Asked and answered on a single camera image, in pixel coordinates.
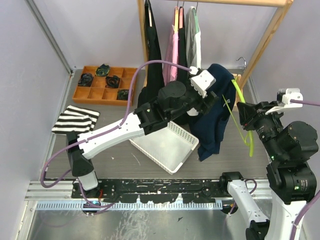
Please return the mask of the lime green hanger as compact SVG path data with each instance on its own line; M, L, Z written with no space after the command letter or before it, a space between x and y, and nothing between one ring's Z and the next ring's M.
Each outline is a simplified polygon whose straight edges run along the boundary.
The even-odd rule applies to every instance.
M232 82L232 84L235 88L235 91L236 91L236 98L238 99L238 101L236 101L236 103L238 103L238 102L246 103L246 100L243 95L243 90L238 85L238 80L241 79L241 75L237 74L237 75L233 75L233 76L234 76L234 78L231 80L231 82ZM242 130L240 129L240 126L238 125L238 122L236 121L235 116L233 115L233 112L232 112L231 108L229 107L225 96L223 95L222 98L224 100L224 103L227 106L227 109L230 113L230 116L236 126L236 129L238 130L238 132L240 134L240 137L241 137L243 143L249 148L249 156L252 158L254 155L254 148L255 148L253 132L250 130L247 132L246 136L243 135Z

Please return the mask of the navy blue t shirt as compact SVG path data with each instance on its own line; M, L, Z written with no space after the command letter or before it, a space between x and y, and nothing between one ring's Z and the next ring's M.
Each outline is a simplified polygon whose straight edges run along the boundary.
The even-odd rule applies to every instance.
M218 101L209 113L189 118L190 132L198 138L198 158L202 162L220 153L221 142L236 100L236 89L232 83L234 76L222 65L213 63L207 71L216 79L209 88L218 96Z

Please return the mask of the white t shirt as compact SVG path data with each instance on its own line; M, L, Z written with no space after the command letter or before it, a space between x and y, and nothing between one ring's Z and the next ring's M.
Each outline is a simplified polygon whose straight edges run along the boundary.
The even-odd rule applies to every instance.
M185 17L186 60L188 67L202 67L201 30L196 7L191 6Z

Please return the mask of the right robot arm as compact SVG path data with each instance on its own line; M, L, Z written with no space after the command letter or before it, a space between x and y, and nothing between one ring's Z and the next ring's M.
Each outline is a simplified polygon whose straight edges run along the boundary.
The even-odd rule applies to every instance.
M297 240L306 212L319 198L308 160L319 150L317 131L303 121L283 126L286 104L276 101L237 104L240 125L255 131L270 159L266 167L272 195L271 216L263 214L238 172L224 172L219 191L234 199L246 223L248 240Z

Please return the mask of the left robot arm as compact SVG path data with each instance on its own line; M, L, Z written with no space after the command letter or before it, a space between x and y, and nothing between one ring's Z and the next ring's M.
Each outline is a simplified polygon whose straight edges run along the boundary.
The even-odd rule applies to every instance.
M92 163L94 156L126 140L157 132L190 110L207 114L218 101L218 96L210 89L214 83L214 80L200 83L195 80L186 83L172 81L159 90L157 97L123 119L92 132L68 133L66 142L70 148L67 156L71 173L79 180L82 192L88 198L95 198L100 193Z

